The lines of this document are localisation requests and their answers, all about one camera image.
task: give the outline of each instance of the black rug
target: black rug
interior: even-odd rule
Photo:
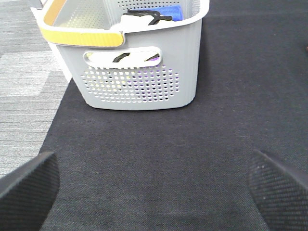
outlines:
[[[258,148],[308,171],[308,4],[228,2],[204,20],[188,106],[94,109],[69,84],[42,146],[61,175],[43,231],[268,230],[247,165]]]

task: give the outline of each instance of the floor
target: floor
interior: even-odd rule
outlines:
[[[0,0],[0,177],[36,156],[67,87],[24,0]]]

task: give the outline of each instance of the blue cloth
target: blue cloth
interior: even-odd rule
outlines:
[[[143,10],[158,11],[163,16],[172,16],[173,21],[183,20],[182,8],[180,5],[145,8]]]

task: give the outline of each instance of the yellow handle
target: yellow handle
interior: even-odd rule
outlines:
[[[56,44],[87,47],[118,47],[124,43],[124,36],[119,31],[53,26],[65,1],[50,0],[45,4],[44,16],[38,20],[38,26],[47,41]]]

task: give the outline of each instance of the laundry basket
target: laundry basket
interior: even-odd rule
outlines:
[[[110,29],[128,9],[180,5],[183,20],[167,26]],[[154,110],[182,107],[195,97],[202,18],[208,0],[48,0],[38,19],[57,44],[86,103],[95,108]],[[156,58],[124,59],[110,57]]]

